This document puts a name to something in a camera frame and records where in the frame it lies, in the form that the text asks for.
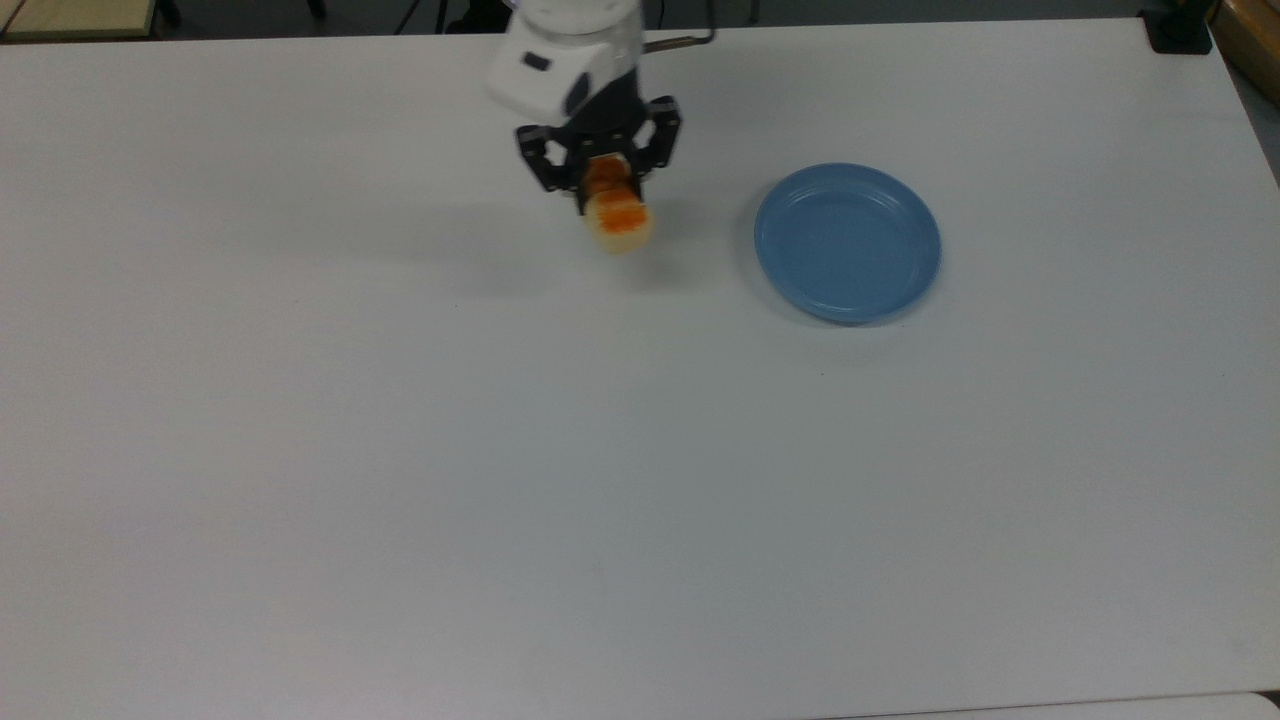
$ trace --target black object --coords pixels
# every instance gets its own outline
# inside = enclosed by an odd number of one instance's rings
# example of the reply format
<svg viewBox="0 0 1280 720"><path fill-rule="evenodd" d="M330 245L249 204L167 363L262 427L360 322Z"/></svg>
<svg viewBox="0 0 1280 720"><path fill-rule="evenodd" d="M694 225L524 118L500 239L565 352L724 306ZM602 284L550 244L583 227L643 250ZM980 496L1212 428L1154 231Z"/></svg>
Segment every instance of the black object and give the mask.
<svg viewBox="0 0 1280 720"><path fill-rule="evenodd" d="M568 88L564 95L564 114L572 115L577 113L579 106L586 101L586 96L591 94L591 76L582 73L577 76L577 82L573 87Z"/></svg>
<svg viewBox="0 0 1280 720"><path fill-rule="evenodd" d="M324 0L307 0L307 8L311 10L311 17L317 20L329 17L329 8L325 6ZM182 27L182 12L178 10L175 0L156 0L156 10L166 26Z"/></svg>
<svg viewBox="0 0 1280 720"><path fill-rule="evenodd" d="M444 3L440 3L440 12L435 15L435 32L444 27ZM449 23L444 32L449 35L461 32L497 33L507 29L511 20L511 8L502 0L471 0L467 12L462 17Z"/></svg>
<svg viewBox="0 0 1280 720"><path fill-rule="evenodd" d="M160 17L164 18L166 26L182 27L182 13L178 12L178 4L174 0L156 0L156 10L160 10Z"/></svg>
<svg viewBox="0 0 1280 720"><path fill-rule="evenodd" d="M396 29L392 31L392 35L399 35L399 33L404 32L404 26L408 24L408 19L413 17L413 12L417 10L417 5L422 0L413 0L412 3L408 4L408 10L404 10L404 15L401 18L399 24L396 26ZM449 6L449 0L440 0L440 17L442 18L444 15L444 10L448 6Z"/></svg>
<svg viewBox="0 0 1280 720"><path fill-rule="evenodd" d="M635 138L649 123L653 135L644 147L637 147ZM593 159L621 155L631 168L631 190L643 200L640 182L671 163L680 124L676 99L664 96L645 104L632 70L598 92L564 127L525 126L516 131L516 143L543 190L572 192L581 215L589 200L582 178ZM564 149L559 165L547 158L552 142Z"/></svg>
<svg viewBox="0 0 1280 720"><path fill-rule="evenodd" d="M1138 13L1147 26L1151 49L1161 55L1208 55L1213 40L1204 15L1215 0L1187 0L1172 9Z"/></svg>
<svg viewBox="0 0 1280 720"><path fill-rule="evenodd" d="M525 63L526 65L529 65L530 68L534 68L535 70L538 70L540 73L545 73L552 67L552 61L550 60L548 60L547 58L543 58L541 55L535 55L532 53L525 53L525 56L521 58L520 61Z"/></svg>

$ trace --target food item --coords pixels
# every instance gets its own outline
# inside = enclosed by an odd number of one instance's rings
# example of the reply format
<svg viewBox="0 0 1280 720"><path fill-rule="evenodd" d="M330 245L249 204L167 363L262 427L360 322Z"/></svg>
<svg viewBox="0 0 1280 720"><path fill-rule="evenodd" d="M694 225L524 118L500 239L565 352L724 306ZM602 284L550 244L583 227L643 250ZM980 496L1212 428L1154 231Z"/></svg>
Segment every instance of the food item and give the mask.
<svg viewBox="0 0 1280 720"><path fill-rule="evenodd" d="M582 178L588 195L582 220L595 242L613 255L644 247L653 236L653 217L630 179L631 168L617 154L593 158Z"/></svg>

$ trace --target black cable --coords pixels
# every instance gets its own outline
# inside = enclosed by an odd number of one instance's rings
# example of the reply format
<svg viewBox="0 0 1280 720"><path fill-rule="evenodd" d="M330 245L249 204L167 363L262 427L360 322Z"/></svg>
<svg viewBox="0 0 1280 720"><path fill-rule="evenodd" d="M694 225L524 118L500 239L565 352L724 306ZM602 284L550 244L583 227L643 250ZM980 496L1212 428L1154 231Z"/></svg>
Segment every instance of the black cable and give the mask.
<svg viewBox="0 0 1280 720"><path fill-rule="evenodd" d="M449 0L440 0L435 10L435 35L444 35L444 15L449 12Z"/></svg>
<svg viewBox="0 0 1280 720"><path fill-rule="evenodd" d="M695 45L710 45L713 40L716 40L716 0L707 0L707 35L701 37L686 35L668 40L654 40L653 42L644 44L644 51L660 53L663 50L677 50Z"/></svg>
<svg viewBox="0 0 1280 720"><path fill-rule="evenodd" d="M408 12L404 13L403 18L401 18L401 24L396 26L396 32L393 32L392 35L399 35L404 32L404 26L408 24L408 19L413 17L413 10L417 10L417 4L421 1L422 0L413 0L412 3L410 3Z"/></svg>

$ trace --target plate rim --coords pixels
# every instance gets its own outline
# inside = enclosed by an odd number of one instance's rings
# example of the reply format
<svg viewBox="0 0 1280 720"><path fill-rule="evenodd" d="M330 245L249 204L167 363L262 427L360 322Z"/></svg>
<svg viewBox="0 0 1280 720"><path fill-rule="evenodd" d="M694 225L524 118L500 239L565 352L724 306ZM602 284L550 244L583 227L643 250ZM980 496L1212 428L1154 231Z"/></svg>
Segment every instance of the plate rim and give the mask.
<svg viewBox="0 0 1280 720"><path fill-rule="evenodd" d="M799 287L796 286L796 283L790 282L790 278L787 278L786 275L781 275L777 272L777 268L774 266L776 264L774 261L769 261L765 259L768 255L767 247L771 243L776 245L776 241L768 240L764 225L768 218L776 213L774 208L778 208L778 204L783 201L786 195L795 192L787 186L794 184L797 179L803 178L806 174L814 174L823 170L828 172L838 170L860 176L859 182L867 182L869 179L870 183L876 184L879 190L884 191L886 195L893 197L900 208L905 208L905 204L902 202L904 200L902 196L905 195L905 200L916 205L922 211L920 217L925 220L923 228L924 233L922 237L923 242L931 246L932 252L929 252L929 255L933 258L933 261L929 263L928 277L920 281L919 290L913 290L911 292L908 292L900 301L895 300L891 304L891 306L886 310L878 310L876 313L865 313L860 310L840 307L826 302L820 302L812 295L805 292L803 287ZM782 208L788 208L790 205L794 205L794 202L783 205ZM942 265L942 237L941 237L942 233L938 228L937 219L933 217L933 211L929 209L928 204L924 202L924 199L922 199L919 193L911 190L906 183L886 173L884 170L881 170L878 168L872 168L868 165L861 165L858 163L820 163L817 165L809 165L806 168L801 168L786 176L785 178L774 183L774 186L769 188L769 192L765 193L764 200L760 201L760 205L756 209L755 214L754 229L755 229L754 245L755 245L756 261L759 261L760 268L764 272L764 275L768 278L773 288L780 295L782 295L788 302L809 313L810 315L815 315L818 318L841 324L878 323L884 319L893 318L901 313L905 313L906 310L916 305L925 295L928 295L928 291L929 288L933 287L933 283L937 279L938 272Z"/></svg>

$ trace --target wooden furniture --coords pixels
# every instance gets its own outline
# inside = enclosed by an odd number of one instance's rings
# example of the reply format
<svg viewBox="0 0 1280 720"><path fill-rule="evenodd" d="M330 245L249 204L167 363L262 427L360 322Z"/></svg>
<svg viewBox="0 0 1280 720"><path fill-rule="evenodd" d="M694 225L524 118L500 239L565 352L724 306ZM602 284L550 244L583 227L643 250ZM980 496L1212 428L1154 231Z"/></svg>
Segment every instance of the wooden furniture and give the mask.
<svg viewBox="0 0 1280 720"><path fill-rule="evenodd" d="M1280 10L1266 0L1222 0L1212 29L1222 55L1280 105Z"/></svg>

